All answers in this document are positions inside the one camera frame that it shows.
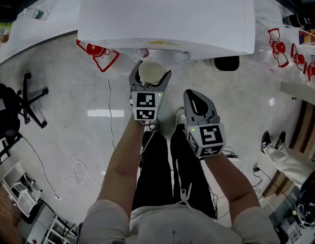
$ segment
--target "black pants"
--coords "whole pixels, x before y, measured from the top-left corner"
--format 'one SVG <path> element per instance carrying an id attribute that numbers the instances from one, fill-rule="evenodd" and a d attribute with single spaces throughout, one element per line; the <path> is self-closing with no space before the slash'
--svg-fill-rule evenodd
<path id="1" fill-rule="evenodd" d="M 178 125 L 170 142 L 174 169 L 174 192 L 172 193 L 167 141 L 164 136 L 155 132 L 142 155 L 142 171 L 137 182 L 132 210 L 143 206 L 174 204 L 181 200 L 176 168 L 176 160 L 178 160 L 181 187 L 186 189 L 188 194 L 190 183 L 193 184 L 188 203 L 192 208 L 216 219 L 209 187 L 200 161 L 195 156 L 183 131 L 184 125 Z M 151 137 L 151 133 L 144 133 L 143 145 Z"/>

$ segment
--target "white drawstring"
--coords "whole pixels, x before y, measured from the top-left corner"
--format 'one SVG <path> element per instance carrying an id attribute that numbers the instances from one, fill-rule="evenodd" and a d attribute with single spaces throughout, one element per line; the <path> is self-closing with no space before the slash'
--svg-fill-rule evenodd
<path id="1" fill-rule="evenodd" d="M 189 185 L 189 190 L 188 190 L 188 195 L 187 195 L 187 191 L 185 189 L 182 189 L 181 188 L 181 178 L 180 178 L 180 173 L 179 173 L 179 167 L 178 167 L 178 159 L 176 160 L 176 168 L 177 168 L 177 171 L 178 171 L 178 180 L 179 180 L 179 185 L 180 185 L 180 198 L 181 198 L 181 201 L 173 204 L 170 209 L 178 204 L 181 204 L 182 202 L 184 202 L 188 208 L 191 210 L 192 213 L 195 214 L 194 210 L 192 209 L 192 207 L 189 205 L 188 203 L 188 200 L 189 200 L 189 197 L 190 197 L 190 192 L 192 190 L 192 183 Z"/>

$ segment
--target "human arm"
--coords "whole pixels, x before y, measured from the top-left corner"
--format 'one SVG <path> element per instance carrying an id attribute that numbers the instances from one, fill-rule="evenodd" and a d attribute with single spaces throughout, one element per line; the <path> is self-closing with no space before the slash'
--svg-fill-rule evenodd
<path id="1" fill-rule="evenodd" d="M 208 169 L 229 201 L 231 221 L 244 210 L 260 207 L 249 180 L 221 153 L 205 158 Z"/>
<path id="2" fill-rule="evenodd" d="M 118 204 L 131 216 L 144 128 L 132 115 L 113 152 L 97 200 Z"/>

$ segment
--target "tile floor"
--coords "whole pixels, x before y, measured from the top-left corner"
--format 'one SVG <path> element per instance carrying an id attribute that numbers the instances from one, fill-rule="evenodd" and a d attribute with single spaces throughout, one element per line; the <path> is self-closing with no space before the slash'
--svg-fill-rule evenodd
<path id="1" fill-rule="evenodd" d="M 124 111 L 124 117 L 112 120 L 114 143 L 117 144 L 132 114 L 128 75 L 135 63 L 123 56 L 114 69 L 103 74 L 91 57 L 76 46 L 76 39 L 76 35 L 64 37 L 13 57 L 0 66 L 0 82 L 18 90 L 22 88 L 24 73 L 31 72 L 31 92 L 44 86 L 49 88 L 49 95 L 34 105 L 48 126 L 40 129 L 33 121 L 27 126 L 21 122 L 20 132 L 38 152 L 62 201 L 54 198 L 37 156 L 24 140 L 12 148 L 12 154 L 21 159 L 27 172 L 44 190 L 45 201 L 60 216 L 78 224 L 95 201 L 100 187 L 77 163 L 75 172 L 84 173 L 86 179 L 81 184 L 69 180 L 68 198 L 66 182 L 72 173 L 72 163 L 82 160 L 92 176 L 101 182 L 102 171 L 106 170 L 112 154 L 110 118 L 88 116 L 88 110 L 108 109 L 109 78 L 111 109 Z M 255 163 L 273 176 L 275 168 L 260 152 L 261 137 L 266 130 L 274 135 L 285 130 L 289 139 L 295 128 L 300 102 L 279 92 L 278 81 L 261 70 L 250 69 L 245 63 L 233 73 L 211 72 L 197 63 L 179 66 L 172 71 L 159 112 L 166 137 L 171 136 L 175 110 L 183 105 L 183 92 L 187 88 L 195 89 L 214 101 L 221 122 L 225 124 L 226 149 L 239 156 L 241 171 L 251 183 L 258 182 L 252 173 Z M 226 198 L 222 198 L 223 193 L 210 172 L 205 169 L 205 173 L 211 188 L 220 197 L 218 213 L 221 217 L 228 211 Z M 269 182 L 262 178 L 263 190 Z M 221 221 L 228 225 L 229 214 Z"/>

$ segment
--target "person's right arm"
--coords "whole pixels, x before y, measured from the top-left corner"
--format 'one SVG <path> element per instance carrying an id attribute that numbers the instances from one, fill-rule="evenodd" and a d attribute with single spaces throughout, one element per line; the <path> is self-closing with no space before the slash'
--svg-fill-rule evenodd
<path id="1" fill-rule="evenodd" d="M 229 201 L 231 221 L 251 207 L 260 207 L 249 180 L 221 153 L 205 158 L 208 169 Z"/>

